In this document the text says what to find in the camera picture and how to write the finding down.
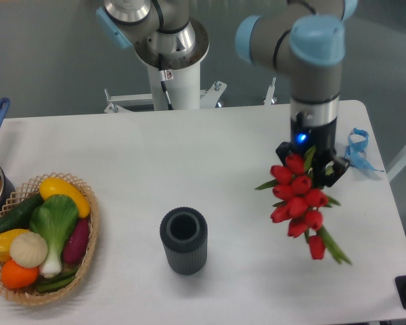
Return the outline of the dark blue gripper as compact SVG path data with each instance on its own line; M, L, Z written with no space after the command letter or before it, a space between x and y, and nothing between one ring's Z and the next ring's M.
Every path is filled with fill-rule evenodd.
M282 142L275 150L280 162L286 166L291 154L304 156L315 147L312 158L313 185L316 188L332 187L348 170L350 163L338 156L335 150L337 118L316 124L304 112L290 117L290 142Z

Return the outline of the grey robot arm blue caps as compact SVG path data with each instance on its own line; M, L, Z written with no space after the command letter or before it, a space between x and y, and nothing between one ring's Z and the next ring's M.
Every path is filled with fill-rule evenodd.
M313 181L334 185L349 162L335 150L338 100L345 55L344 21L355 1L289 1L278 16L250 16L235 34L238 56L290 78L290 141L276 150L314 149ZM96 12L105 33L121 48L133 47L146 65L156 110L202 107L200 64L208 33L187 1L104 1Z

